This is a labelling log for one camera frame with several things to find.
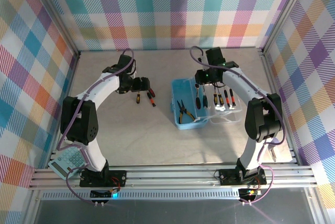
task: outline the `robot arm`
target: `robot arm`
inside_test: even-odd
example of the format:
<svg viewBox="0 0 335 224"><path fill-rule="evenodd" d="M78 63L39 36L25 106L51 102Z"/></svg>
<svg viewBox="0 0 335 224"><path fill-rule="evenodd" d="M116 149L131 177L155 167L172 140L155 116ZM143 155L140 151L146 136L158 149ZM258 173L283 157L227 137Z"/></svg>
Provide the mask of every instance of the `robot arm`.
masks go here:
<svg viewBox="0 0 335 224"><path fill-rule="evenodd" d="M103 73L101 74L99 79L103 79L104 77L110 75L110 73ZM114 91L119 89L120 81L118 76L112 76L96 87L94 87L91 92L87 95L84 101L92 101L95 104L95 109L98 110L99 106L102 104L102 102ZM82 92L81 94L77 95L77 99L82 99L83 96L86 94L87 90ZM87 166L87 169L94 172L100 172L103 170L106 159L102 155L97 139L96 137L89 142L87 145L83 144L82 142L74 141L74 144L77 144L82 147L83 151L86 153L87 158L89 160L89 165Z"/></svg>
<svg viewBox="0 0 335 224"><path fill-rule="evenodd" d="M78 107L79 101L83 99L79 113L71 128L66 134L68 140L79 145L88 158L88 166L82 172L81 186L109 186L114 185L110 181L112 177L109 165L102 155L96 139L98 133L97 109L102 102L114 91L119 94L128 91L138 92L150 89L149 79L137 77L133 79L132 66L118 75L111 76L118 70L124 69L129 64L131 57L121 55L118 64L107 67L100 78L89 89L75 97L66 97L63 101L61 116L61 133L64 133Z"/></svg>
<svg viewBox="0 0 335 224"><path fill-rule="evenodd" d="M280 115L282 115L281 99L278 94L269 94L258 88L243 75L243 72L235 62L226 62L219 47L207 50L206 55L209 65L225 66L233 70L233 72L217 68L198 70L195 75L196 83L224 83L232 88L248 107L244 126L249 137L244 153L237 161L240 180L246 181L259 174L265 150L264 144L271 142L282 128L273 108L258 92L266 94Z"/></svg>

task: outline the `screwdriver handle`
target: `screwdriver handle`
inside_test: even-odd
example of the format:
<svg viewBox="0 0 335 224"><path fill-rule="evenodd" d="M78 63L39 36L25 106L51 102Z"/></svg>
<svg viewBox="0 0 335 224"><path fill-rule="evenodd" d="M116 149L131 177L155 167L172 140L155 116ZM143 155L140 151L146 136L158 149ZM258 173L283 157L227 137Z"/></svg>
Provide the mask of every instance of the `screwdriver handle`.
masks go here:
<svg viewBox="0 0 335 224"><path fill-rule="evenodd" d="M222 95L221 95L221 94L219 94L219 101L220 101L220 106L225 105L225 103L224 103L224 99L222 98Z"/></svg>
<svg viewBox="0 0 335 224"><path fill-rule="evenodd" d="M200 102L200 98L197 97L195 99L195 105L197 106L197 109L200 110L201 109L201 102Z"/></svg>
<svg viewBox="0 0 335 224"><path fill-rule="evenodd" d="M228 108L229 108L229 107L230 107L230 104L229 104L228 93L227 93L226 90L224 90L224 93L225 93L225 98L226 98L227 106L228 106Z"/></svg>
<svg viewBox="0 0 335 224"><path fill-rule="evenodd" d="M214 93L214 105L218 105L218 95L216 93Z"/></svg>
<svg viewBox="0 0 335 224"><path fill-rule="evenodd" d="M206 95L203 96L203 106L204 106L204 108L205 107L208 108L208 101L207 101L207 96Z"/></svg>
<svg viewBox="0 0 335 224"><path fill-rule="evenodd" d="M151 95L150 95L149 92L147 92L147 96L148 96L148 98L150 99L150 102L151 102L151 104L152 104L152 107L155 107L155 106L156 106L155 101L152 99L152 97L151 97Z"/></svg>
<svg viewBox="0 0 335 224"><path fill-rule="evenodd" d="M151 88L149 89L149 92L150 92L150 95L151 95L152 97L156 97L155 92L153 92L153 90L152 90Z"/></svg>
<svg viewBox="0 0 335 224"><path fill-rule="evenodd" d="M231 97L231 102L232 102L232 105L233 105L233 106L236 106L236 104L235 104L235 98L234 98L234 94L233 94L233 92L232 92L232 89L231 89L231 88L229 89L229 93L230 93L230 97Z"/></svg>
<svg viewBox="0 0 335 224"><path fill-rule="evenodd" d="M141 94L138 93L138 94L137 94L137 98L136 98L136 104L139 104L139 103L140 103L140 96L141 96Z"/></svg>

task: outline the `plaid wallpaper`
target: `plaid wallpaper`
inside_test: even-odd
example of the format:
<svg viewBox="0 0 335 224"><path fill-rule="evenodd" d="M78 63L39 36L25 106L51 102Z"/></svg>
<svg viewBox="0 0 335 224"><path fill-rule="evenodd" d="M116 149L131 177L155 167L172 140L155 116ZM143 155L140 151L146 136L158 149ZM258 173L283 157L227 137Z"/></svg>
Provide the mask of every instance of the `plaid wallpaper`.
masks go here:
<svg viewBox="0 0 335 224"><path fill-rule="evenodd" d="M81 50L260 46L286 0L54 0Z"/></svg>
<svg viewBox="0 0 335 224"><path fill-rule="evenodd" d="M298 0L269 52L300 156L335 220L335 0Z"/></svg>
<svg viewBox="0 0 335 224"><path fill-rule="evenodd" d="M0 0L0 223L17 223L74 65L40 0Z"/></svg>

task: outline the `needle-nose pliers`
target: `needle-nose pliers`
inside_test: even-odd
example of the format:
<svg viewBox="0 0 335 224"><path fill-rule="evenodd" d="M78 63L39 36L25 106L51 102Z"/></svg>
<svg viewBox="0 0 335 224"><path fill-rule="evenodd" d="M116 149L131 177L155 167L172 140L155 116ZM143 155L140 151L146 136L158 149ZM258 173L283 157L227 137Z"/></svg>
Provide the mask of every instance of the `needle-nose pliers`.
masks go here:
<svg viewBox="0 0 335 224"><path fill-rule="evenodd" d="M181 124L182 121L183 121L183 114L184 113L186 113L187 115L189 115L192 118L192 121L194 121L195 117L189 111L186 110L186 108L184 106L184 103L183 103L183 100L181 100L181 102L182 102L182 105L180 105L179 101L177 101L177 103L179 105L179 109L180 109L179 124Z"/></svg>

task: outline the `screwdriver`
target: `screwdriver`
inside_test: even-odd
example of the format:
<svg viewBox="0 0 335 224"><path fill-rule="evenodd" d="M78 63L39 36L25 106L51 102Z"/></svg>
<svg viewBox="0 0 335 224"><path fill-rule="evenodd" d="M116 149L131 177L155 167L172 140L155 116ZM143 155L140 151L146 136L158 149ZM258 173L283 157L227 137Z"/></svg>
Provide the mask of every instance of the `screwdriver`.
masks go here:
<svg viewBox="0 0 335 224"><path fill-rule="evenodd" d="M229 92L230 92L231 102L232 102L232 105L234 107L234 106L236 106L236 104L235 104L234 94L233 94L231 88L229 89Z"/></svg>
<svg viewBox="0 0 335 224"><path fill-rule="evenodd" d="M222 95L221 95L221 93L220 93L220 90L219 90L219 88L218 88L218 93L219 93L219 101L220 101L220 106L224 106L225 105L225 103L224 103L224 99L222 98Z"/></svg>
<svg viewBox="0 0 335 224"><path fill-rule="evenodd" d="M230 104L229 104L228 93L227 93L226 89L224 90L224 93L225 93L225 98L226 98L227 106L229 108Z"/></svg>
<svg viewBox="0 0 335 224"><path fill-rule="evenodd" d="M214 105L217 106L218 105L218 95L216 94L216 88L214 86Z"/></svg>
<svg viewBox="0 0 335 224"><path fill-rule="evenodd" d="M201 102L200 102L200 98L199 98L199 85L195 84L195 88L197 89L197 97L195 98L195 105L197 107L198 110L201 109Z"/></svg>
<svg viewBox="0 0 335 224"><path fill-rule="evenodd" d="M204 89L204 95L203 95L203 105L204 105L204 108L208 108L208 101L207 101L207 96L206 96L206 93L205 93L205 86L203 85L203 89Z"/></svg>
<svg viewBox="0 0 335 224"><path fill-rule="evenodd" d="M155 101L152 99L152 97L151 97L151 95L150 95L149 92L147 92L147 96L148 96L148 98L150 99L150 102L151 102L151 104L152 104L152 107L155 107L155 106L156 106L156 105L155 105Z"/></svg>
<svg viewBox="0 0 335 224"><path fill-rule="evenodd" d="M153 90L152 90L151 88L149 89L149 92L150 92L150 95L151 95L152 97L156 97L155 92L153 92Z"/></svg>
<svg viewBox="0 0 335 224"><path fill-rule="evenodd" d="M141 94L140 94L140 92L138 92L137 98L136 98L136 104L140 103L140 96L141 96Z"/></svg>

